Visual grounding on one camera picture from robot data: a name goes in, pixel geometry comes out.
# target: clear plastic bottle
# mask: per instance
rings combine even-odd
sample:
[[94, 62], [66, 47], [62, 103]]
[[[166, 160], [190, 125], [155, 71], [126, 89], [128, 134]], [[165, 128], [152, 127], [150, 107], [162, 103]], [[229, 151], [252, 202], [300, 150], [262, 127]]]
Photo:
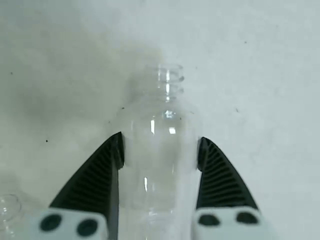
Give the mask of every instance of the clear plastic bottle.
[[183, 68], [146, 67], [140, 97], [122, 108], [119, 240], [188, 240], [198, 177], [199, 119], [182, 97]]

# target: bottle body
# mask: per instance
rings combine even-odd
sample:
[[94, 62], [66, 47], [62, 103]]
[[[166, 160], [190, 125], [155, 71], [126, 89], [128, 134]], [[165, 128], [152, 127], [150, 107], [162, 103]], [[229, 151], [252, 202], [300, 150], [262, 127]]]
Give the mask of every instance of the bottle body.
[[[154, 71], [145, 80], [156, 84], [117, 117], [125, 144], [119, 171], [120, 240], [186, 239], [195, 209], [196, 116], [178, 96], [180, 75], [167, 68]], [[166, 73], [164, 79], [156, 78], [159, 71]]]

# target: mounting hole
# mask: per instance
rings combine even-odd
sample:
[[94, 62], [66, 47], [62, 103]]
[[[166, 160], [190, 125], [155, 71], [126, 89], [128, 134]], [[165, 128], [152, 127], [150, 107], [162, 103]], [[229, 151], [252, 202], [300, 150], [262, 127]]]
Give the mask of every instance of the mounting hole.
[[218, 226], [220, 221], [213, 214], [204, 214], [199, 218], [198, 223], [204, 226]]
[[59, 214], [51, 214], [49, 216], [46, 216], [40, 224], [40, 229], [43, 232], [50, 232], [55, 230], [57, 227], [59, 227], [60, 223], [62, 221], [62, 217]]
[[239, 212], [236, 216], [236, 221], [242, 224], [258, 224], [259, 221], [252, 213], [244, 211]]
[[77, 233], [82, 237], [88, 237], [97, 231], [98, 222], [94, 219], [83, 220], [77, 228]]

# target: white surface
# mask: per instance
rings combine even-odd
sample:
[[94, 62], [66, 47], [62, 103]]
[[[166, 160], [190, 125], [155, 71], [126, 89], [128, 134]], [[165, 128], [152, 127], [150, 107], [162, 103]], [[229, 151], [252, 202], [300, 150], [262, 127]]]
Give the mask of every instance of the white surface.
[[[250, 213], [256, 217], [258, 224], [237, 222], [239, 213]], [[217, 226], [206, 226], [199, 223], [202, 215], [213, 215]], [[269, 223], [260, 212], [252, 207], [208, 207], [196, 211], [192, 221], [192, 240], [277, 240]]]
[[204, 135], [282, 239], [319, 239], [319, 11], [315, 0], [0, 0], [0, 190], [48, 205], [108, 136], [132, 71], [179, 63]]

